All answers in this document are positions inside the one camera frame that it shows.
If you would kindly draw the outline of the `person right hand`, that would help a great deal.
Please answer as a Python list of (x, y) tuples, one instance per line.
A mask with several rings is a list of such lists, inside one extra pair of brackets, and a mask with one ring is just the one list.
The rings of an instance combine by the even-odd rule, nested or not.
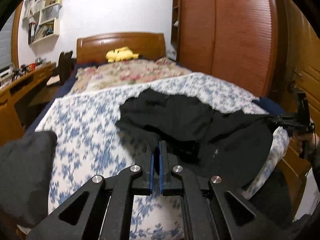
[(299, 154), (303, 154), (304, 159), (308, 159), (316, 150), (319, 143), (319, 137), (316, 133), (306, 133), (299, 135), (293, 133), (293, 139)]

